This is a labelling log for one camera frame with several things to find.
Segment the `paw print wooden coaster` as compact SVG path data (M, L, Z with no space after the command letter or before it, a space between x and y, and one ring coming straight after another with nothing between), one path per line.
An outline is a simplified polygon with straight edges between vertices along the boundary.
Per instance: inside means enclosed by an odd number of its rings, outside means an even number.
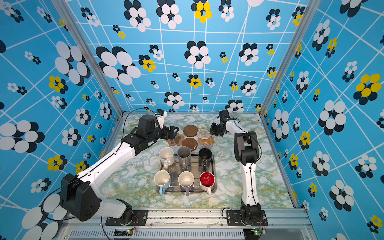
M184 136L183 135L180 135L180 134L177 134L175 136L174 139L172 140L167 140L167 143L170 147L174 147L174 146L181 146L182 145L182 142L184 140Z

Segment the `woven rattan coaster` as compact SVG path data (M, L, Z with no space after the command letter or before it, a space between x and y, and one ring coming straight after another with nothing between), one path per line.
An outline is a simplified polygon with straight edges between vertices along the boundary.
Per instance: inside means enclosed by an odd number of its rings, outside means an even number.
M204 146L210 146L214 143L213 137L209 137L208 139L199 138L199 143Z

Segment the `clear glass patterned coaster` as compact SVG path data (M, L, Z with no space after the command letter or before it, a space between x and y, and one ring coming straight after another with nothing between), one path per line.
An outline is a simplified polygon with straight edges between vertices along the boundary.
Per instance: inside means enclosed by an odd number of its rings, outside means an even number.
M207 129L200 129L197 132L197 136L200 139L206 140L206 139L209 139L211 137L211 134L210 134L210 131Z

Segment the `round brown coaster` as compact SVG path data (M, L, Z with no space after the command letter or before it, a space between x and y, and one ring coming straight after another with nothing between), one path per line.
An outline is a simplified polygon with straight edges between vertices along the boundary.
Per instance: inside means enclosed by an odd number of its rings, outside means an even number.
M197 135L197 132L198 132L198 128L194 125L187 125L183 129L184 135L189 138L195 137Z
M198 148L198 141L194 138L186 138L183 140L182 146L188 147L193 152Z

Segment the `round brown coaster front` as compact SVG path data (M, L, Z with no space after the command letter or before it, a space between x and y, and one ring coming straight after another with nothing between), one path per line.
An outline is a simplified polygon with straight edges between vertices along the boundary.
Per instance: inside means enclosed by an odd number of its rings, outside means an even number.
M182 146L188 147L193 152L198 148L198 141L194 138L186 138L183 140Z

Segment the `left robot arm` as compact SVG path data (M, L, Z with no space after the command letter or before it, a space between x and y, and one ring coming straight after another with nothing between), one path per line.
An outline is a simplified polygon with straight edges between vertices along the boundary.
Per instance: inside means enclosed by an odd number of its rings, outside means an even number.
M125 162L148 149L157 140L172 140L179 128L166 127L167 114L159 111L154 115L143 115L138 126L121 139L121 142L103 158L84 171L62 179L60 206L79 221L93 217L110 217L128 225L133 219L132 206L121 200L101 198L99 188Z

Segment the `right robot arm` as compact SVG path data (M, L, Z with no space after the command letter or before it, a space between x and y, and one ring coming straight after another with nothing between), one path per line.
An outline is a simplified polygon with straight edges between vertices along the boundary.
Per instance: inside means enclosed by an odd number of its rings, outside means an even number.
M232 118L227 110L219 112L218 121L212 123L210 134L223 136L231 133L234 136L235 159L241 165L243 193L240 214L242 222L250 226L255 223L264 224L266 217L262 211L257 194L256 167L262 156L262 148L254 131L246 131Z

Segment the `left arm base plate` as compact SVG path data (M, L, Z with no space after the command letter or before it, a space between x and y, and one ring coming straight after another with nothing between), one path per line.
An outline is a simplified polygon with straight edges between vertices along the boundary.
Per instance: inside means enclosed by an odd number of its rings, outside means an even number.
M122 217L115 219L107 217L106 226L145 226L148 219L148 210L131 210L126 212Z

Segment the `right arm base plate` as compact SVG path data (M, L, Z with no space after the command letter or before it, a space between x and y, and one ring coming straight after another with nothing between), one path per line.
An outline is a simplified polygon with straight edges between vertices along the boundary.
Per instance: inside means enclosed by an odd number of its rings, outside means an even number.
M257 216L243 216L240 210L225 210L224 217L229 227L267 227L269 225L266 212L261 210Z

